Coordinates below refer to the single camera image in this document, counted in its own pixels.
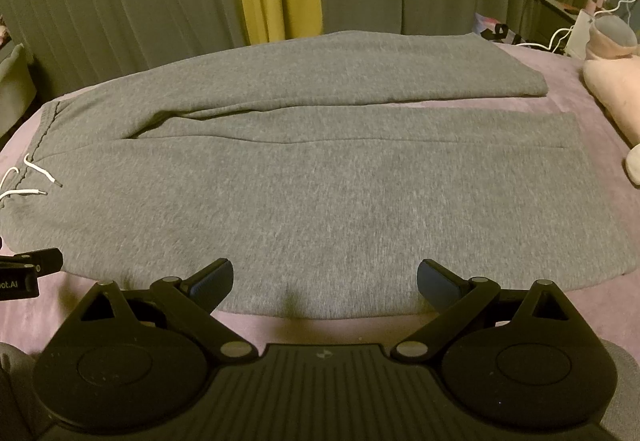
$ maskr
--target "bed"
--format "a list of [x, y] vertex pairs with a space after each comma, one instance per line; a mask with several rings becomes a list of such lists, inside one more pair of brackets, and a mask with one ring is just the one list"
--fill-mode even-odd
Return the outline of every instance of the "bed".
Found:
[[[577, 116], [584, 144], [590, 152], [599, 181], [606, 191], [616, 216], [632, 242], [640, 244], [640, 199], [620, 168], [628, 146], [603, 114], [593, 97], [580, 82], [580, 63], [570, 58], [496, 45], [522, 63], [542, 72], [548, 84], [546, 97], [478, 98], [463, 100], [429, 100], [402, 104], [417, 110], [424, 107], [500, 108], [531, 113], [572, 112]], [[78, 96], [94, 87], [65, 95]], [[16, 132], [2, 150], [0, 170], [18, 163], [40, 119], [36, 113]], [[6, 245], [2, 252], [10, 253]], [[640, 272], [633, 271], [584, 287], [568, 294], [577, 309], [604, 339], [624, 347], [640, 360]], [[15, 345], [37, 356], [64, 317], [93, 280], [59, 273], [40, 280], [40, 297], [28, 301], [0, 304], [2, 327], [0, 341]], [[433, 318], [434, 313], [373, 318], [305, 320], [236, 314], [222, 311], [215, 316], [247, 339], [264, 348], [267, 342], [381, 342], [390, 347], [416, 326]]]

